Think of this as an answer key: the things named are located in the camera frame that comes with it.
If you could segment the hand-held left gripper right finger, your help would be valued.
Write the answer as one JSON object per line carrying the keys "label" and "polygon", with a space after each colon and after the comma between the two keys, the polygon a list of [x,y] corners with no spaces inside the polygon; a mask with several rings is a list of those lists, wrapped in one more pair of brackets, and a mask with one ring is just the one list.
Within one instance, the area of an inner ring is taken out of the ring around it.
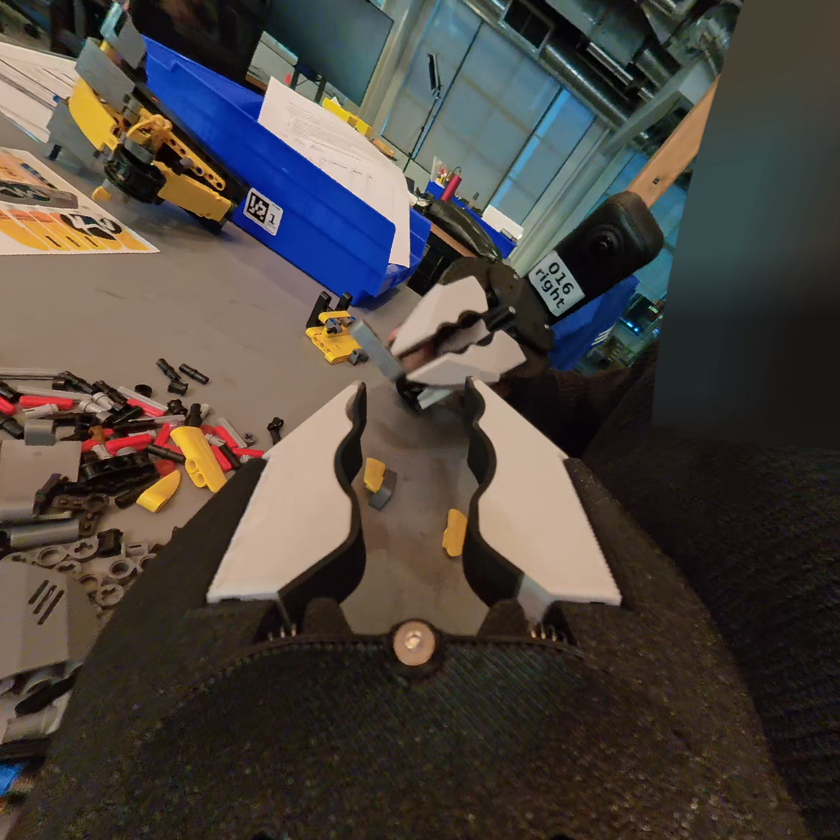
{"label": "hand-held left gripper right finger", "polygon": [[623,594],[572,477],[578,462],[489,385],[465,383],[470,499],[464,575],[488,607],[516,601],[532,623],[561,603],[620,607]]}

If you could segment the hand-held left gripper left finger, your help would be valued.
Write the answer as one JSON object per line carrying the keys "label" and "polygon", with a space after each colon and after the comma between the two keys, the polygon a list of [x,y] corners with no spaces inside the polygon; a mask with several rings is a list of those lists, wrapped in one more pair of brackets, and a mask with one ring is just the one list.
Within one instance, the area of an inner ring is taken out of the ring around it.
{"label": "hand-held left gripper left finger", "polygon": [[366,396],[365,384],[353,382],[266,452],[207,603],[282,602],[363,543],[352,484],[363,463]]}

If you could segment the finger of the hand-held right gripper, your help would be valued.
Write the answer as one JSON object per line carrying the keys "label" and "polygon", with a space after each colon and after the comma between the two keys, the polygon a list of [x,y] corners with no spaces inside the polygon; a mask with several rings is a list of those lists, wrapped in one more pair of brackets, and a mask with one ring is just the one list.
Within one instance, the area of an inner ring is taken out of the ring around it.
{"label": "finger of the hand-held right gripper", "polygon": [[463,390],[468,378],[495,384],[526,360],[522,347],[509,333],[495,331],[458,352],[440,353],[406,374],[406,404],[425,410]]}
{"label": "finger of the hand-held right gripper", "polygon": [[395,331],[391,353],[402,358],[432,342],[445,330],[458,329],[480,319],[488,310],[487,293],[475,275],[438,282],[421,297]]}

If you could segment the pile of toy building pieces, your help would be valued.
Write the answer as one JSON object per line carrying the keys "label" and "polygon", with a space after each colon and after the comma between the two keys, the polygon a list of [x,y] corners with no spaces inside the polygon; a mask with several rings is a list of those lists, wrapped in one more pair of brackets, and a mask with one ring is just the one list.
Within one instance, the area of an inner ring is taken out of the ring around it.
{"label": "pile of toy building pieces", "polygon": [[2,773],[43,759],[83,660],[162,542],[115,518],[162,512],[200,476],[177,442],[185,426],[224,478],[264,452],[206,403],[188,365],[169,398],[70,371],[2,367]]}

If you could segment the blue cloth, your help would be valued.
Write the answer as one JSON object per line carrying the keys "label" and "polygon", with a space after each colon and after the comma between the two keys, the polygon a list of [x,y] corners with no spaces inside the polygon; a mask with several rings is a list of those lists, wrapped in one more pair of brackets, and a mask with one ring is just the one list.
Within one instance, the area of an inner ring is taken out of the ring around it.
{"label": "blue cloth", "polygon": [[548,355],[549,368],[570,371],[594,347],[606,341],[637,286],[638,278],[631,275],[555,323],[552,326],[553,344]]}

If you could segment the black bag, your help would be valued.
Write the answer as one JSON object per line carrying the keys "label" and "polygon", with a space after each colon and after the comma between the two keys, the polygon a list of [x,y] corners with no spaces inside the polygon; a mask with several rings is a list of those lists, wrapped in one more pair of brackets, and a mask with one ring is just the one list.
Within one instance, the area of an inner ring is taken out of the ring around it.
{"label": "black bag", "polygon": [[414,208],[430,223],[430,245],[444,246],[456,257],[502,262],[501,251],[488,232],[454,201],[443,202],[425,195],[417,198]]}

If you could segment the small yellow brick assembly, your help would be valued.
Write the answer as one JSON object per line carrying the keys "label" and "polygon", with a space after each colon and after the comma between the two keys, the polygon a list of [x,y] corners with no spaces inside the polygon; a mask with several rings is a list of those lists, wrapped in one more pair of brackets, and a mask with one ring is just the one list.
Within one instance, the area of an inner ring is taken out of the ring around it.
{"label": "small yellow brick assembly", "polygon": [[333,306],[331,295],[324,291],[318,296],[308,318],[306,336],[330,364],[349,361],[356,365],[369,359],[351,334],[355,324],[355,317],[350,314],[351,302],[352,295],[346,292]]}

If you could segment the large yellow toy panel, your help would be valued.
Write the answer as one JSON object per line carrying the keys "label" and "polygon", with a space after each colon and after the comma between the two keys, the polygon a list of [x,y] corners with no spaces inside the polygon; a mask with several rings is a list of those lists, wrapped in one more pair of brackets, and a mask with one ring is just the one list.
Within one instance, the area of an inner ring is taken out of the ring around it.
{"label": "large yellow toy panel", "polygon": [[181,450],[186,474],[195,487],[216,493],[225,486],[225,473],[200,427],[174,427],[171,440]]}

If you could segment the blue plastic bin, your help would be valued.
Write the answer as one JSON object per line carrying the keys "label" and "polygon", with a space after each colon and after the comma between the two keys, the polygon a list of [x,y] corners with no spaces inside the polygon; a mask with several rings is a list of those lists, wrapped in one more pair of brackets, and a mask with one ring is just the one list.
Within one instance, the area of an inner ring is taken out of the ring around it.
{"label": "blue plastic bin", "polygon": [[408,266],[390,264],[395,226],[258,121],[263,98],[145,38],[153,94],[248,187],[233,222],[335,295],[359,305],[419,266],[431,222],[409,212]]}

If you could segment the wooden beam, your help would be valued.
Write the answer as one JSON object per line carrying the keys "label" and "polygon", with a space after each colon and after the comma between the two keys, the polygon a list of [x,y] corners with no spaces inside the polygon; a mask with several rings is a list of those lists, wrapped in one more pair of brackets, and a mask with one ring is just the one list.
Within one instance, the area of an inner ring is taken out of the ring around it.
{"label": "wooden beam", "polygon": [[651,208],[667,192],[697,157],[718,82],[719,77],[716,77],[628,186],[627,190],[640,197],[647,208]]}

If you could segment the white printed paper sheet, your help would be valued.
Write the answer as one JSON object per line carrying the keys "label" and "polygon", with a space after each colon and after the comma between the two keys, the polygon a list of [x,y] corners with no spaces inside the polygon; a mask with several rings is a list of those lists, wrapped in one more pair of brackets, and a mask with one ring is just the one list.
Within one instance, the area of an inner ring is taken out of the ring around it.
{"label": "white printed paper sheet", "polygon": [[389,263],[408,267],[410,201],[403,171],[331,111],[270,78],[259,124],[391,222]]}

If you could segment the yellow toy excavator model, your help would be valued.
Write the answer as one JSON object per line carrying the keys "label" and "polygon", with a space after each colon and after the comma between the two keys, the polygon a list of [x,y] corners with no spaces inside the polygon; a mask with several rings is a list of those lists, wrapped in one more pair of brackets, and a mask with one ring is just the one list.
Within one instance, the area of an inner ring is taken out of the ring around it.
{"label": "yellow toy excavator model", "polygon": [[49,158],[69,152],[100,164],[97,203],[118,194],[148,205],[171,203],[218,233],[247,186],[146,86],[146,45],[127,9],[111,4],[100,38],[87,38],[77,82],[47,125]]}

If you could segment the metal ceiling ducts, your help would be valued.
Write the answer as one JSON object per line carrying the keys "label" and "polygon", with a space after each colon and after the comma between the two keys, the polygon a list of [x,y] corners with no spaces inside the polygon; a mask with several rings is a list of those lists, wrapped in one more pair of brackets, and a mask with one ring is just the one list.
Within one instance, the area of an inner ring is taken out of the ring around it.
{"label": "metal ceiling ducts", "polygon": [[578,99],[621,127],[639,109],[700,73],[722,69],[742,2],[479,1],[468,5],[525,49]]}

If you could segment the yellow sticker sheet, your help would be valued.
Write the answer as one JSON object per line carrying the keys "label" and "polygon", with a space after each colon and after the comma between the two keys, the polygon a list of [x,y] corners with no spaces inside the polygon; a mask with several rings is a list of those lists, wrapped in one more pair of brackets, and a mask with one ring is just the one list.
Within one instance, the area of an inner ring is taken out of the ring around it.
{"label": "yellow sticker sheet", "polygon": [[2,256],[157,253],[45,162],[1,149]]}

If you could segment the black desk monitor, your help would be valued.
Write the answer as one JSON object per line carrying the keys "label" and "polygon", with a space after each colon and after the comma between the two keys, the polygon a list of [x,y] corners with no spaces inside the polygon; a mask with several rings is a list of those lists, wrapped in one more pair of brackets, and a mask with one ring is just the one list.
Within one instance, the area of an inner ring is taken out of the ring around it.
{"label": "black desk monitor", "polygon": [[268,1],[131,1],[140,33],[244,85],[266,27]]}

